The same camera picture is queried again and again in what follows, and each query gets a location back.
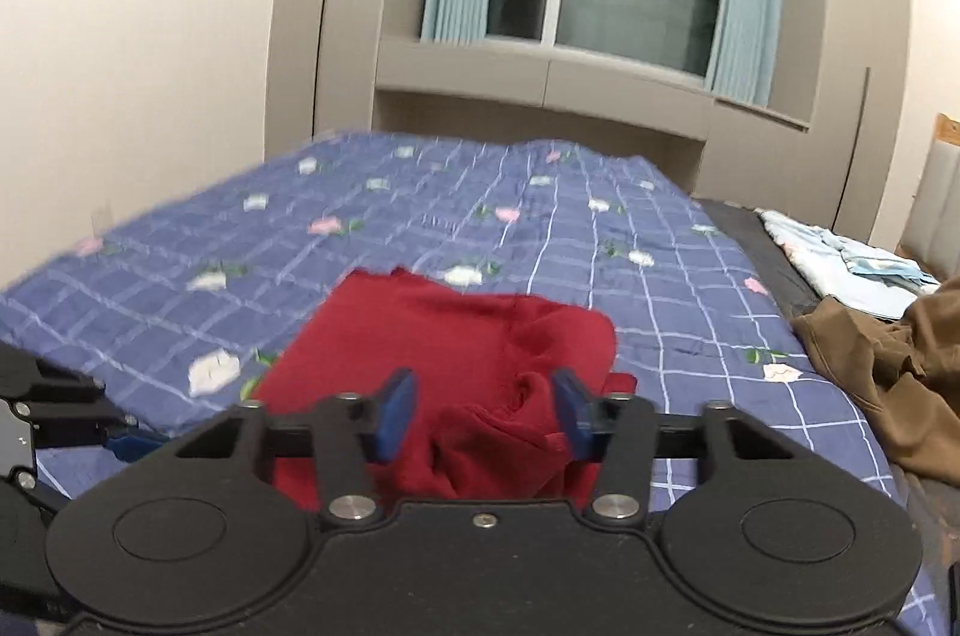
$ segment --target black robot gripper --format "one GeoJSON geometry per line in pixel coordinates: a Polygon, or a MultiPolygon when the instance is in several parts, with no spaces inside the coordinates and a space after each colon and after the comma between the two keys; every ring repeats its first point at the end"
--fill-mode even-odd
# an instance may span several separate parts
{"type": "Polygon", "coordinates": [[[69,636],[904,633],[920,541],[889,497],[732,406],[659,415],[570,372],[554,388],[574,456],[601,463],[583,511],[385,509],[368,463],[414,414],[398,371],[306,414],[235,406],[52,519],[0,500],[0,542],[69,636]],[[268,483],[277,457],[313,459],[318,513],[268,483]],[[700,483],[648,513],[664,457],[696,459],[700,483]]]}

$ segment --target red garment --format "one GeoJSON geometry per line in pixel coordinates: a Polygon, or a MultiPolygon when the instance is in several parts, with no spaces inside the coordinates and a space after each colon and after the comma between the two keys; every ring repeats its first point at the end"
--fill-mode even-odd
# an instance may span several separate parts
{"type": "MultiPolygon", "coordinates": [[[[340,392],[376,392],[398,367],[418,377],[400,456],[375,466],[396,497],[584,499],[592,465],[571,463],[549,376],[572,368],[589,389],[633,392],[610,374],[603,314],[522,295],[463,295],[397,268],[351,273],[257,387],[270,411],[303,411],[340,392]]],[[[312,461],[277,460],[275,485],[317,508],[312,461]]]]}

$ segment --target metal bolt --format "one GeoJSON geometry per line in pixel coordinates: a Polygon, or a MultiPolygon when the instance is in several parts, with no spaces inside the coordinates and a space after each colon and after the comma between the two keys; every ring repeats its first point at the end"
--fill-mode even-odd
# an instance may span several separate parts
{"type": "Polygon", "coordinates": [[[365,495],[342,495],[336,497],[328,509],[341,520],[366,520],[376,512],[376,503],[365,495]]]}
{"type": "Polygon", "coordinates": [[[477,527],[483,527],[484,529],[486,529],[487,527],[495,526],[498,523],[498,521],[499,520],[496,519],[496,515],[493,515],[493,514],[474,514],[473,515],[473,524],[475,524],[477,527]]]}
{"type": "Polygon", "coordinates": [[[640,511],[640,504],[629,495],[601,495],[593,502],[593,510],[608,520],[625,520],[640,511]]]}

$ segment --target white wall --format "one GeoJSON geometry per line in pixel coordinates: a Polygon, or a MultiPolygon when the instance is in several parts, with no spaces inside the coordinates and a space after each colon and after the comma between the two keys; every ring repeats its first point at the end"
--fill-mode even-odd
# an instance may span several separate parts
{"type": "Polygon", "coordinates": [[[263,157],[272,0],[0,0],[0,286],[263,157]]]}
{"type": "Polygon", "coordinates": [[[904,113],[871,243],[899,242],[939,112],[960,117],[960,0],[913,0],[904,113]]]}

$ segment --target brown cloth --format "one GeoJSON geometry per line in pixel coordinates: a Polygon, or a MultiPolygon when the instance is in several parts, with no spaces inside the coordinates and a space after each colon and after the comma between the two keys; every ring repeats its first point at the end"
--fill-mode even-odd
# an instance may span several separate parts
{"type": "Polygon", "coordinates": [[[827,298],[793,326],[813,367],[853,398],[892,462],[960,485],[960,278],[893,324],[827,298]]]}

